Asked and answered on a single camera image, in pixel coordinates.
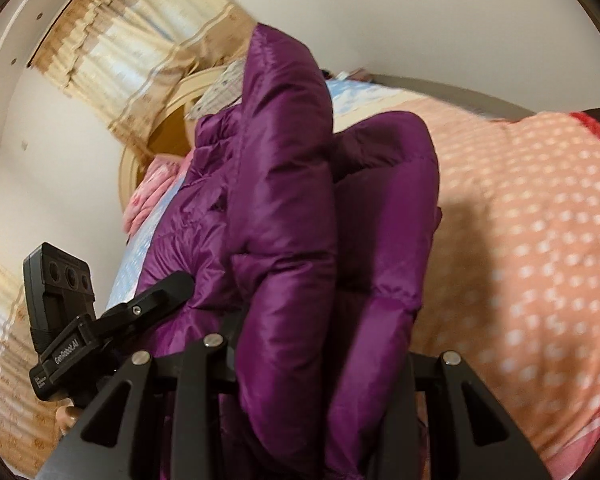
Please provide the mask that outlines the person's left hand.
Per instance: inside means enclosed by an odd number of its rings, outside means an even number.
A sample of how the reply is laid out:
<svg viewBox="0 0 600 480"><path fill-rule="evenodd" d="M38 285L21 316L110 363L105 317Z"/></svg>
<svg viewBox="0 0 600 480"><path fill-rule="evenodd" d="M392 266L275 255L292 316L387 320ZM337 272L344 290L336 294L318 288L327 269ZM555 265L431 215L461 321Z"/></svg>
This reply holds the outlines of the person's left hand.
<svg viewBox="0 0 600 480"><path fill-rule="evenodd" d="M55 412L55 418L63 437L76 426L76 422L79 420L82 413L82 408L77 408L72 401L60 404L60 407Z"/></svg>

